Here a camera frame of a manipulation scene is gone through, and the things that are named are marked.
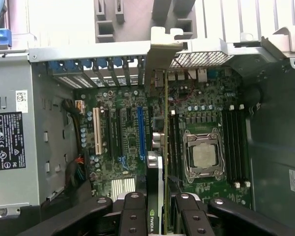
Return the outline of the silver finned heat sink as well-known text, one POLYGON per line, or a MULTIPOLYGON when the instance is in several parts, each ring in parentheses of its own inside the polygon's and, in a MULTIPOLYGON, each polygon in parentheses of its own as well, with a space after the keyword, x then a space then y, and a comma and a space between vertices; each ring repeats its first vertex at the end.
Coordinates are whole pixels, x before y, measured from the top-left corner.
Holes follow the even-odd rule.
POLYGON ((135 191, 135 179, 125 178, 125 179, 115 179, 111 182, 112 197, 115 199, 119 194, 124 192, 134 192, 135 191))

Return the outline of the CPU in motherboard socket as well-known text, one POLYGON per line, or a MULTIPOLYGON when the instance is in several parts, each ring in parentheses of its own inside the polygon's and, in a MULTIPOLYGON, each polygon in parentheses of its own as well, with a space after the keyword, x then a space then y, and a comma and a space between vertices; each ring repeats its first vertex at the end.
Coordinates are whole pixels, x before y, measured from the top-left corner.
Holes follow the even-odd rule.
POLYGON ((192 134, 185 130, 183 135, 183 160, 186 179, 192 183, 197 178, 220 177, 225 172, 225 158, 222 150, 222 138, 219 130, 213 128, 209 133, 192 134), (193 163, 193 147, 201 143, 215 146, 216 164, 207 169, 195 167, 193 163))

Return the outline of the silver CPU chip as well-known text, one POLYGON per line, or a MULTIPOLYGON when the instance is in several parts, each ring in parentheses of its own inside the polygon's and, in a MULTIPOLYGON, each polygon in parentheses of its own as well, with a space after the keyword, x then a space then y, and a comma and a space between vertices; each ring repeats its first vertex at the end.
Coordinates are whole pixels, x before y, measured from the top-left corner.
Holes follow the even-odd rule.
POLYGON ((193 163, 195 167, 207 169, 216 164, 215 146, 201 143, 193 147, 193 163))

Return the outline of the green motherboard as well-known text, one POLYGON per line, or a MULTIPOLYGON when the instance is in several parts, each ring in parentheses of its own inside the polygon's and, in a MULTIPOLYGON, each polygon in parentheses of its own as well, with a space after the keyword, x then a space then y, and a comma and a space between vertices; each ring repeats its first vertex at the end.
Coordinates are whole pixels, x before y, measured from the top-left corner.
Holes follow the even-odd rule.
MULTIPOLYGON (((237 182, 237 188, 227 182, 226 171, 220 177, 197 178, 189 183, 185 176, 183 160, 183 135, 209 133, 217 128, 222 138, 224 152, 222 111, 238 113, 241 100, 241 77, 229 68, 177 70, 168 73, 168 176, 179 191, 198 195, 204 202, 212 198, 230 199, 245 207, 251 207, 251 187, 237 182)), ((85 173, 92 186, 93 195, 112 197, 111 182, 115 179, 136 178, 147 172, 148 151, 151 148, 152 127, 150 125, 157 99, 150 98, 136 79, 120 81, 120 86, 96 84, 93 89, 75 92, 76 121, 80 125, 81 156, 77 162, 78 174, 85 173), (143 107, 146 161, 140 159, 137 107, 143 107), (101 111, 101 155, 95 154, 93 108, 101 111), (118 161, 116 109, 121 110, 123 157, 118 161), (105 110, 110 111, 114 157, 108 150, 105 110)))

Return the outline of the black expansion slot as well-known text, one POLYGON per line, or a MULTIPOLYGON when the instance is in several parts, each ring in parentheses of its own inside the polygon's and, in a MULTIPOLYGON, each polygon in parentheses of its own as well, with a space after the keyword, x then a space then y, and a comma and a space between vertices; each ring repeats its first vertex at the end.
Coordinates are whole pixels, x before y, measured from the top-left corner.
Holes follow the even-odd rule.
POLYGON ((118 161, 122 161, 123 157, 123 135, 122 135, 122 115, 121 110, 116 109, 116 128, 117 128, 117 142, 118 142, 118 161))
POLYGON ((111 122, 111 115, 109 110, 105 110, 105 119, 106 119, 106 135, 108 140, 108 150, 109 155, 111 158, 114 157, 114 151, 113 151, 113 140, 112 140, 112 122, 111 122))

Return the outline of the blue expansion slot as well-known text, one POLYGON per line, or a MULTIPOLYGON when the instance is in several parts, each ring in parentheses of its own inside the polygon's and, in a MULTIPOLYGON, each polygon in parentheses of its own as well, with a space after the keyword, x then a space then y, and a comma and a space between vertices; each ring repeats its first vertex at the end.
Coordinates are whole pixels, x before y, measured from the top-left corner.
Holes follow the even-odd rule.
POLYGON ((140 142, 140 159, 146 161, 146 140, 145 140, 145 125, 143 107, 137 107, 139 142, 140 142))

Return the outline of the black RAM slot white clips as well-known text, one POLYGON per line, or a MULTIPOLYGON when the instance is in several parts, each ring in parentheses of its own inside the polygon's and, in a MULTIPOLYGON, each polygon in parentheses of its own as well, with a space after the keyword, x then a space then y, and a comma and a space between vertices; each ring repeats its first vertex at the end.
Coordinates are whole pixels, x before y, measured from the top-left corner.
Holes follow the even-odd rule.
POLYGON ((239 105, 237 118, 238 118, 238 130, 239 130, 239 136, 240 136, 241 183, 244 187, 250 188, 251 183, 249 180, 245 114, 244 114, 243 104, 239 105))
POLYGON ((234 131, 234 110, 229 110, 228 112, 229 119, 229 146, 230 146, 230 158, 231 158, 231 169, 232 169, 232 181, 234 186, 237 188, 237 167, 236 167, 236 143, 235 143, 235 134, 234 131))

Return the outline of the white expansion slot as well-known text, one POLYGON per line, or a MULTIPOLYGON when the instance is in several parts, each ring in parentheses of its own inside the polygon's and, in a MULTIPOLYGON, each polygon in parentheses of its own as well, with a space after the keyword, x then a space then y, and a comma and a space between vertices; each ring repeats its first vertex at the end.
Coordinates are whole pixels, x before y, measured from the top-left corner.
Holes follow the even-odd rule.
POLYGON ((102 150, 102 134, 101 134, 101 111, 99 108, 93 108, 93 126, 94 126, 94 148, 95 154, 101 155, 102 150))

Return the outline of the black silver PC case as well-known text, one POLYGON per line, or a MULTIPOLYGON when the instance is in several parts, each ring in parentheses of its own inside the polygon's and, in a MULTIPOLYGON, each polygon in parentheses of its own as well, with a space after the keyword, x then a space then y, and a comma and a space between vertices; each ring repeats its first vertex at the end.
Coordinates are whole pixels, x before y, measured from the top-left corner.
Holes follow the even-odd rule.
MULTIPOLYGON (((295 229, 295 26, 280 28, 259 40, 243 33, 239 43, 227 43, 220 38, 176 40, 183 43, 183 49, 176 53, 168 73, 229 68, 241 77, 252 200, 251 207, 246 208, 295 229)), ((26 55, 31 63, 46 64, 47 74, 72 90, 73 98, 61 105, 73 122, 78 151, 65 169, 65 187, 60 193, 39 206, 22 207, 18 213, 0 209, 0 236, 17 236, 93 197, 108 197, 93 195, 89 177, 78 174, 77 160, 82 149, 75 92, 94 89, 97 83, 119 87, 121 80, 130 86, 131 79, 136 79, 145 90, 149 49, 150 40, 28 49, 0 45, 1 57, 26 55)), ((175 225, 180 222, 175 196, 189 192, 179 191, 169 182, 169 176, 167 181, 167 230, 161 236, 186 236, 175 233, 175 225)), ((147 172, 136 177, 135 183, 134 192, 145 197, 147 214, 147 172)), ((119 194, 115 200, 109 197, 113 212, 122 210, 127 193, 130 192, 119 194)), ((190 194, 206 205, 209 203, 190 194)), ((118 236, 115 224, 108 223, 107 231, 96 226, 91 233, 78 236, 118 236)))

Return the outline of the grey plastic parts rack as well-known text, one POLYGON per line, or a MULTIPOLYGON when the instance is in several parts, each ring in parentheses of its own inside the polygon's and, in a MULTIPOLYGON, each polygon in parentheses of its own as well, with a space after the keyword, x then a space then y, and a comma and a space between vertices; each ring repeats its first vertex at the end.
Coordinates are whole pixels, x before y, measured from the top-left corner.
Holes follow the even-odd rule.
POLYGON ((150 40, 152 27, 166 33, 182 29, 176 39, 197 37, 196 0, 93 0, 97 43, 150 40))

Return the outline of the grey power supply unit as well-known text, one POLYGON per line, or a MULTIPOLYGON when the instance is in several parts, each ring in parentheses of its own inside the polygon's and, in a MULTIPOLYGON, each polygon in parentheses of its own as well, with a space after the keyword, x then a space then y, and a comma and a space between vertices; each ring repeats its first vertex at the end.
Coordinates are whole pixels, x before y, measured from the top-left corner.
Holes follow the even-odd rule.
POLYGON ((73 122, 62 107, 70 88, 26 55, 0 56, 0 209, 39 206, 65 187, 77 155, 73 122))

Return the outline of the blue case latch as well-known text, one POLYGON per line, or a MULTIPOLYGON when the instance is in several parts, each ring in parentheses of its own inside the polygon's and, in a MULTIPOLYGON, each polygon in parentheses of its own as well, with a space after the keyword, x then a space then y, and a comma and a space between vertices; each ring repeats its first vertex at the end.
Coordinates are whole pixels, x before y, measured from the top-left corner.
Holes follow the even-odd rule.
POLYGON ((12 32, 6 28, 0 28, 0 45, 12 47, 12 32))

